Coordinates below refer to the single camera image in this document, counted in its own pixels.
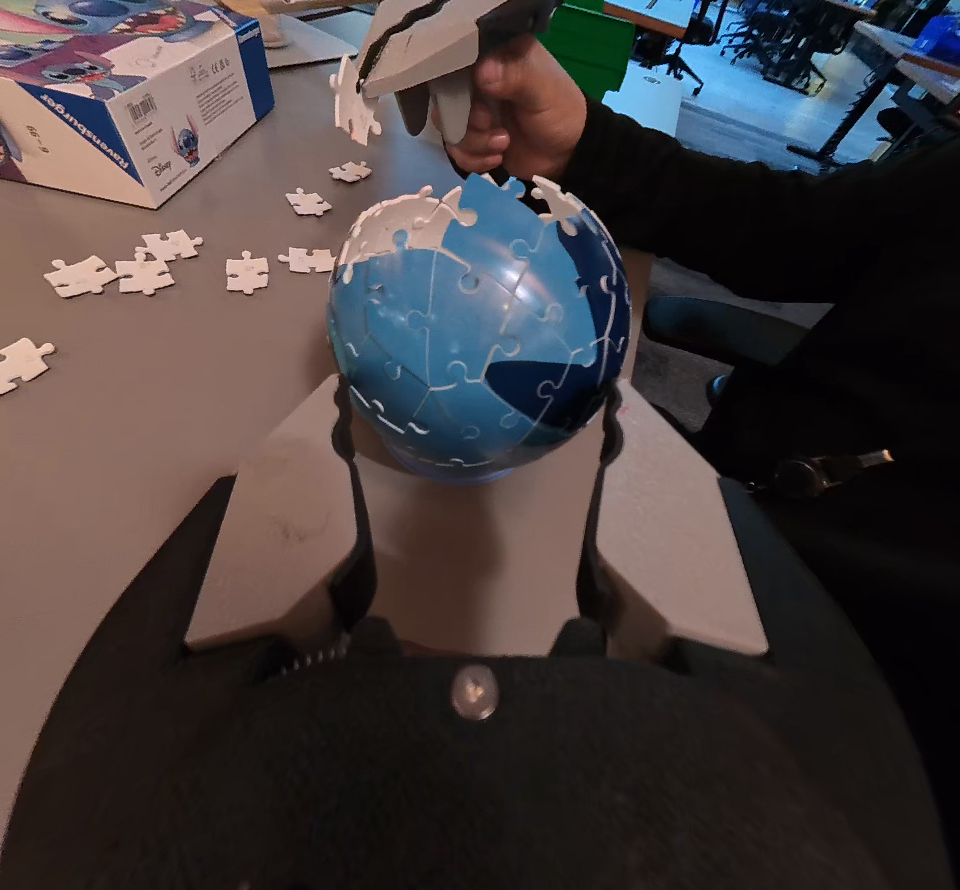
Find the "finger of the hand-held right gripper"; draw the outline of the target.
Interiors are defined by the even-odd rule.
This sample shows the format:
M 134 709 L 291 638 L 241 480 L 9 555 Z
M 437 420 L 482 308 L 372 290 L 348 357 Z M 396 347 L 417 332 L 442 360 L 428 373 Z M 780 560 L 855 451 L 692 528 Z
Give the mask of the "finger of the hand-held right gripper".
M 478 20 L 511 0 L 383 0 L 362 46 L 362 95 L 405 91 L 479 57 Z
M 454 70 L 449 0 L 383 0 L 358 58 L 359 84 L 421 84 Z

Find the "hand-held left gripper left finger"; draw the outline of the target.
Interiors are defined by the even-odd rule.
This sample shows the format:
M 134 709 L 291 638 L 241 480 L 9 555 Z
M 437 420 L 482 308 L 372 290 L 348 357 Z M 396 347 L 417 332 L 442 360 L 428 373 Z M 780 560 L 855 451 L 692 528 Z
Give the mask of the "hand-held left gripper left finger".
M 330 652 L 367 614 L 378 575 L 350 393 L 331 375 L 241 464 L 185 635 L 191 649 L 279 637 Z

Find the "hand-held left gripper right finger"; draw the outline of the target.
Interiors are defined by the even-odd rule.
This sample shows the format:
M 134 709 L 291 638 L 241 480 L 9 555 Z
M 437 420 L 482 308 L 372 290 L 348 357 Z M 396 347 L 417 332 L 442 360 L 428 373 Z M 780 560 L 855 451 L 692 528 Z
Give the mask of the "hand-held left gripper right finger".
M 583 610 L 616 659 L 654 662 L 677 640 L 769 651 L 720 478 L 630 382 L 606 401 L 584 534 Z

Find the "white curved jigsaw piece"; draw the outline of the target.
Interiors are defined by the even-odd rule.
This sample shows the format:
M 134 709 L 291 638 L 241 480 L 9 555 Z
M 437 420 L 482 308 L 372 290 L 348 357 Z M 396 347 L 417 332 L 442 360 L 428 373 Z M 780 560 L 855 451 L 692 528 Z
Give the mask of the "white curved jigsaw piece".
M 378 137 L 382 127 L 377 120 L 376 100 L 366 99 L 358 88 L 359 73 L 354 59 L 345 54 L 337 72 L 329 78 L 334 100 L 334 124 L 354 142 L 368 146 L 370 136 Z

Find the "white puzzle pieces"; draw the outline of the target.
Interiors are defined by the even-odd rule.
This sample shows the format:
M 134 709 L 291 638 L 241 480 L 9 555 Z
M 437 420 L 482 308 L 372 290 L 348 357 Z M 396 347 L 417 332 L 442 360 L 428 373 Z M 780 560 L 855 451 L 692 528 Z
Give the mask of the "white puzzle pieces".
M 366 161 L 346 162 L 329 169 L 333 180 L 354 184 L 366 179 L 372 169 Z M 330 204 L 316 193 L 306 193 L 297 188 L 286 199 L 298 215 L 322 216 L 330 210 Z M 61 299 L 73 299 L 88 294 L 100 295 L 104 289 L 119 281 L 121 293 L 154 296 L 157 291 L 173 286 L 176 280 L 170 264 L 178 260 L 195 259 L 204 239 L 190 236 L 180 229 L 167 234 L 143 235 L 143 246 L 138 246 L 132 260 L 117 260 L 110 266 L 96 255 L 74 263 L 52 260 L 53 270 L 43 275 Z M 329 249 L 306 249 L 290 247 L 286 254 L 278 255 L 289 271 L 298 274 L 330 273 L 336 256 Z M 225 262 L 226 289 L 228 292 L 252 296 L 258 289 L 269 285 L 270 260 L 254 258 L 250 251 L 243 251 L 239 259 Z M 21 383 L 35 380 L 49 369 L 46 357 L 52 356 L 56 345 L 47 342 L 37 345 L 29 337 L 22 337 L 2 348 L 1 394 L 16 389 Z

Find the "blue puzzle ball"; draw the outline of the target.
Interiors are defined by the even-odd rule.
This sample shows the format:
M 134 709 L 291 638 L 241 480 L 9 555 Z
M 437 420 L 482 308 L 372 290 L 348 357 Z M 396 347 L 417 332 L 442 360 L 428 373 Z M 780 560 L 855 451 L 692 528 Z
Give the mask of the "blue puzzle ball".
M 353 407 L 404 468 L 479 484 L 579 434 L 621 376 L 632 299 L 602 220 L 554 182 L 471 175 L 373 205 L 330 280 Z

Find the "person's right forearm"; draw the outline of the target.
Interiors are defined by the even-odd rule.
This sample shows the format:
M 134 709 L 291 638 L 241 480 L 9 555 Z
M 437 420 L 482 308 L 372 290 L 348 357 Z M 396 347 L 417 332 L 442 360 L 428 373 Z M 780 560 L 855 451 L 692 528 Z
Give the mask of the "person's right forearm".
M 958 140 L 825 177 L 684 148 L 592 103 L 563 177 L 614 237 L 816 329 L 958 337 Z

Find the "cartoon printed puzzle box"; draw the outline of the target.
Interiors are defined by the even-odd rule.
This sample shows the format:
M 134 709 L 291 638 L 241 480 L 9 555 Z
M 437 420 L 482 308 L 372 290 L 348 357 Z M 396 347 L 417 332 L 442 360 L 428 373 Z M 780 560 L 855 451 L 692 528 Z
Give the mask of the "cartoon printed puzzle box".
M 1 0 L 3 179 L 157 209 L 274 107 L 258 20 L 195 0 Z

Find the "person's right hand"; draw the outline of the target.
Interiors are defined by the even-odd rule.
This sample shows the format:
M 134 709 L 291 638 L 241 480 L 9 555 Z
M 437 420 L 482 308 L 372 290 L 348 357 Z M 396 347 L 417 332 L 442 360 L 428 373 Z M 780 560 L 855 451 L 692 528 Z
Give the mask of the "person's right hand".
M 445 144 L 458 172 L 562 181 L 582 137 L 587 99 L 541 41 L 529 34 L 474 65 L 465 135 Z

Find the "green plastic crate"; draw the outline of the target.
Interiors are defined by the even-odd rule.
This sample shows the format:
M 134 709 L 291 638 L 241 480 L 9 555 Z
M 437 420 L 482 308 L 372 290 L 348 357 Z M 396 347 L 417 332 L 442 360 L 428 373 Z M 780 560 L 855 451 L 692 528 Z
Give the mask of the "green plastic crate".
M 564 0 L 539 41 L 583 93 L 602 101 L 626 77 L 637 26 L 605 13 L 605 0 Z

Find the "black badge reel clip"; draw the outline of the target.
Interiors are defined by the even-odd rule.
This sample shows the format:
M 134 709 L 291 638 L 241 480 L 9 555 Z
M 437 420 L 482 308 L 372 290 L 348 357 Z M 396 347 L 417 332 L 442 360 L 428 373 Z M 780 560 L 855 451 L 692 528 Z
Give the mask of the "black badge reel clip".
M 815 499 L 871 469 L 894 462 L 893 453 L 888 450 L 862 454 L 795 454 L 775 465 L 772 487 L 786 498 Z

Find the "black swivel chair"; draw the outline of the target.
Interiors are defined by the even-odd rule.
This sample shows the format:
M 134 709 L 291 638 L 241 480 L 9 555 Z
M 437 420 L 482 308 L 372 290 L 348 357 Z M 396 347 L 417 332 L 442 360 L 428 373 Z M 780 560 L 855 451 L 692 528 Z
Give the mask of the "black swivel chair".
M 712 46 L 716 43 L 726 15 L 729 0 L 697 0 L 694 13 L 676 47 L 664 57 L 666 73 L 677 81 L 689 76 L 695 83 L 692 95 L 698 97 L 704 87 L 704 81 L 686 62 L 682 55 L 685 46 Z

